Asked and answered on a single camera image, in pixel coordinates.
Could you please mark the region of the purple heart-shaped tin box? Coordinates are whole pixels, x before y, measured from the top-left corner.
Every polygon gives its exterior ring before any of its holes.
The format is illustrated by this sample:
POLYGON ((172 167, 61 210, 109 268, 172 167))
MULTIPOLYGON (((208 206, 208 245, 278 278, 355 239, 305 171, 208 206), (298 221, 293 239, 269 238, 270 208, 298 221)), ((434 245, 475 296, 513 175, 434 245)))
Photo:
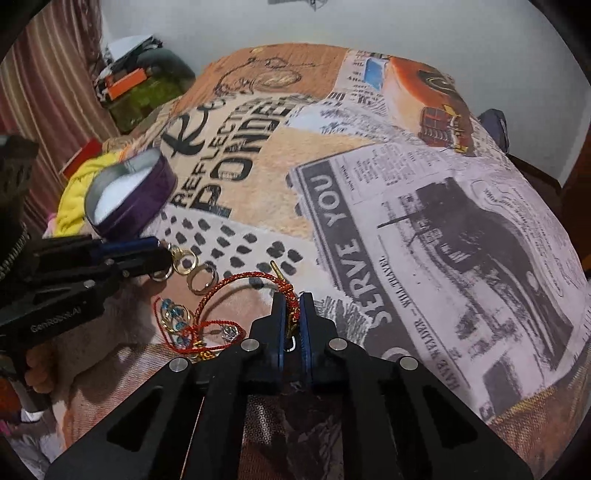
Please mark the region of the purple heart-shaped tin box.
POLYGON ((108 241, 138 237, 169 201, 177 184, 167 158, 150 148, 103 169, 91 182, 84 213, 108 241))

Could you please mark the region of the orange box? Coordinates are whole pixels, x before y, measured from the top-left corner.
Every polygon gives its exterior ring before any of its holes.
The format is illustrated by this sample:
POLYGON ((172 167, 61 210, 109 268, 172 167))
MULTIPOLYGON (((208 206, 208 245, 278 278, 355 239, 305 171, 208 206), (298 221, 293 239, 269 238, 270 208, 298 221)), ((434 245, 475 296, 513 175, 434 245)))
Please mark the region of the orange box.
POLYGON ((107 95, 111 101, 114 101, 118 97, 125 94, 127 91, 136 87, 147 80, 146 72, 143 68, 138 68, 121 77, 119 80, 115 80, 113 75, 110 75, 105 80, 107 87, 107 95))

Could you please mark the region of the green patterned covered table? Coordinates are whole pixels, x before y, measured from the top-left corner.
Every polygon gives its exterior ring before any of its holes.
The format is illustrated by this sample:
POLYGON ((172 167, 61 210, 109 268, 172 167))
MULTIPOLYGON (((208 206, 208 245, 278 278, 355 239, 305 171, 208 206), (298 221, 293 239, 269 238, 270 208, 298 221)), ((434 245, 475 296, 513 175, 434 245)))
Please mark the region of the green patterned covered table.
POLYGON ((181 84, 170 77, 153 76, 107 105, 118 130, 127 134, 157 107, 183 93, 181 84))

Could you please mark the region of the dark blue backpack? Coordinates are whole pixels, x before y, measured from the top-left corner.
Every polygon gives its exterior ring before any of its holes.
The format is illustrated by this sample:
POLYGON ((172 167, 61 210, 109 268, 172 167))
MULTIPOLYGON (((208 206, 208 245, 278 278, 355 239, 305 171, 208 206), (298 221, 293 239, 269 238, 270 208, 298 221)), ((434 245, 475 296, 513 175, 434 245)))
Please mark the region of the dark blue backpack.
POLYGON ((503 153, 510 150, 510 139, 507 120, 504 112, 488 109, 478 116, 478 120, 503 153))

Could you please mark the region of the striped red curtain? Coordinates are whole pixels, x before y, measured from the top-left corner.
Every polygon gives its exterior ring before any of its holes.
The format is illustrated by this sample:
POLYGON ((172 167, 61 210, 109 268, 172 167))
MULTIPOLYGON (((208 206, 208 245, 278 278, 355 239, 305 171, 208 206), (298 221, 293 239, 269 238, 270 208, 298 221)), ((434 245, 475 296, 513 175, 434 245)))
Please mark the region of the striped red curtain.
POLYGON ((94 91, 101 40, 98 1, 51 1, 1 62, 1 130, 39 145, 24 207, 31 228, 57 210, 62 166, 89 140, 119 135, 94 91))

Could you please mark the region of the printed newspaper-pattern bedspread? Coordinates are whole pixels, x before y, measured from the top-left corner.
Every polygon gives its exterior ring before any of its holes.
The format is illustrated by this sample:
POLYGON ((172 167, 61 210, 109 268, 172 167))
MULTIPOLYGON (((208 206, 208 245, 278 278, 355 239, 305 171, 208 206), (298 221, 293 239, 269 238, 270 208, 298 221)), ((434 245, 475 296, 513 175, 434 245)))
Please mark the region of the printed newspaper-pattern bedspread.
POLYGON ((60 339, 66 448, 49 478, 548 479, 574 464, 590 285, 447 75, 363 50, 243 49, 117 163, 150 148, 177 184, 142 234, 179 266, 60 339))

